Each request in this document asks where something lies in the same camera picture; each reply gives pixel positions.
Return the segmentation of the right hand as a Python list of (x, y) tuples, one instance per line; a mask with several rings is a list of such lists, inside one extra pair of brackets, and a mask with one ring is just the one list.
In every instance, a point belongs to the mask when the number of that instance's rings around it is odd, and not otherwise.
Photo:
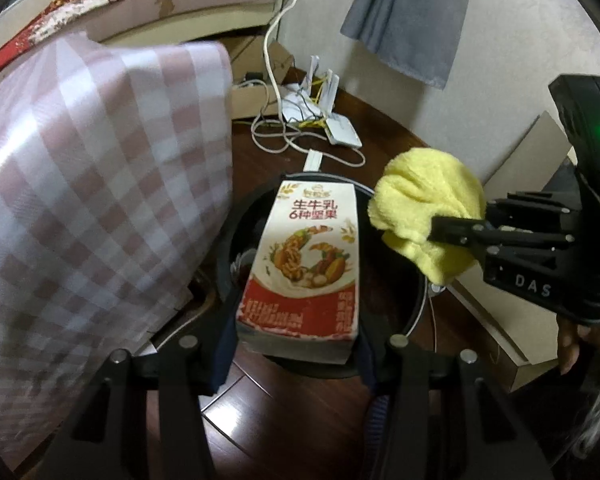
[(584, 344), (600, 349), (600, 324), (577, 325), (565, 318), (557, 318), (557, 356), (560, 374), (567, 374), (577, 363)]

